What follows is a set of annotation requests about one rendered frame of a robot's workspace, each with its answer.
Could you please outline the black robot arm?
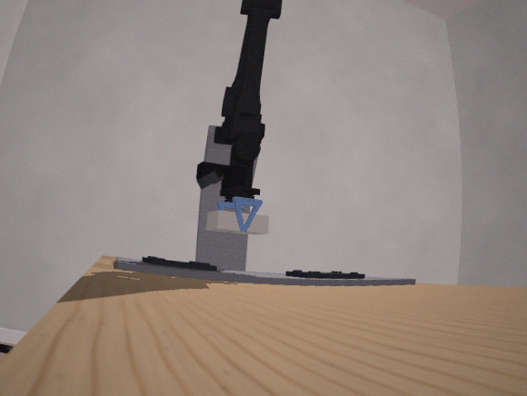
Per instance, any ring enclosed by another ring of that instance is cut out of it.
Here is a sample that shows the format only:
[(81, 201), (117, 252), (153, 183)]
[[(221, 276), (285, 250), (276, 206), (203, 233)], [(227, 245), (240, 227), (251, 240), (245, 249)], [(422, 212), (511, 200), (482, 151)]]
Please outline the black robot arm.
[(222, 131), (219, 126), (214, 131), (214, 143), (232, 145), (230, 165), (207, 162), (197, 164), (196, 180), (201, 189), (221, 180), (221, 190), (232, 186), (244, 187), (244, 165), (254, 168), (254, 160), (261, 151), (260, 144), (265, 131), (260, 114), (260, 85), (267, 28), (271, 18), (280, 18), (282, 1), (242, 1), (240, 15), (247, 15), (247, 23), (239, 65), (232, 87), (225, 88)]

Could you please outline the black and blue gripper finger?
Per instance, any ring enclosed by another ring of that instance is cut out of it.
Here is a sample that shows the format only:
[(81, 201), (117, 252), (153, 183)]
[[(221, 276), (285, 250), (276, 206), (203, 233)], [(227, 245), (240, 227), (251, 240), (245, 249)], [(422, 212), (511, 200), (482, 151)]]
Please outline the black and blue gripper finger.
[[(234, 209), (235, 209), (237, 221), (238, 221), (238, 224), (239, 224), (239, 227), (240, 227), (240, 231), (246, 232), (248, 230), (253, 218), (255, 217), (256, 213), (258, 212), (260, 206), (262, 205), (263, 200), (257, 200), (257, 199), (252, 199), (252, 198), (244, 198), (244, 197), (237, 197), (237, 196), (235, 196), (235, 197), (233, 197), (233, 203), (234, 203)], [(243, 222), (241, 205), (249, 205), (249, 206), (253, 207), (253, 209), (251, 210), (250, 215), (249, 215), (249, 217), (248, 217), (248, 219), (247, 219), (245, 224)]]
[[(217, 204), (217, 207), (220, 211), (224, 211), (224, 208), (231, 208), (231, 209), (234, 209), (234, 204), (233, 203), (230, 203), (230, 202), (216, 202)], [(244, 205), (241, 205), (241, 210), (243, 210), (244, 208)]]

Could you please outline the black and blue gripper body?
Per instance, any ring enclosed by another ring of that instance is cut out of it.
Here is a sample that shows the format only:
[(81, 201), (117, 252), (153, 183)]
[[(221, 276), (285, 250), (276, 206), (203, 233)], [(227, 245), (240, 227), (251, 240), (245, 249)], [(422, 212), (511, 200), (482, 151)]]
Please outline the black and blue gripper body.
[(225, 196), (224, 200), (225, 202), (232, 203), (232, 198), (237, 197), (244, 197), (244, 198), (252, 198), (254, 199), (253, 195), (260, 195), (260, 189), (252, 188), (252, 182), (253, 182), (253, 168), (246, 167), (246, 174), (245, 174), (245, 186), (232, 186), (223, 190), (220, 190), (220, 196)]

